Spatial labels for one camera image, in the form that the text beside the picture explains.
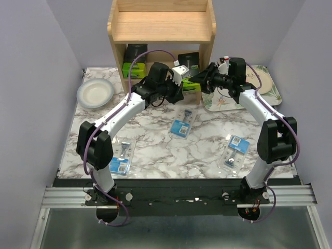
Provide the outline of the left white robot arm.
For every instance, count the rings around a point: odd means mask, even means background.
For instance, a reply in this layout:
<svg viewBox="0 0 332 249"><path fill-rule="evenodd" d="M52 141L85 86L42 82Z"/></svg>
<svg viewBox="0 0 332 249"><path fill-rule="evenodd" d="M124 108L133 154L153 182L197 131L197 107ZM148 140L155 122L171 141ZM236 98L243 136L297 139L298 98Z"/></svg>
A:
<svg viewBox="0 0 332 249"><path fill-rule="evenodd" d="M125 98L104 118L80 125L76 152L83 160L85 173L99 189L97 199L102 204L109 205L115 198L112 190L115 182L109 163L114 156L112 140L118 131L159 98L172 104L183 100L182 81L189 76L189 69L177 61L174 64L175 67L169 68L155 62L148 75L132 86Z"/></svg>

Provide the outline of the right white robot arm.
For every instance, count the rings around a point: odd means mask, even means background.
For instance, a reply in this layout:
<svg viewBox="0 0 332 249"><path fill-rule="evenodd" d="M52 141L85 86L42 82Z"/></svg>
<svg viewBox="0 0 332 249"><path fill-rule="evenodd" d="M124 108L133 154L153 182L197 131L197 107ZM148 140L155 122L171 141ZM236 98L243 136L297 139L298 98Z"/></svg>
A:
<svg viewBox="0 0 332 249"><path fill-rule="evenodd" d="M228 72L211 63L205 70L190 78L199 83L201 91L212 93L215 89L227 89L234 101L244 107L257 121L261 132L257 142L257 159L253 169L243 180L239 198L251 203L257 198L257 189L265 188L274 169L293 164L300 154L297 137L297 121L276 111L259 94L259 89L246 81L249 66L243 58L230 57Z"/></svg>

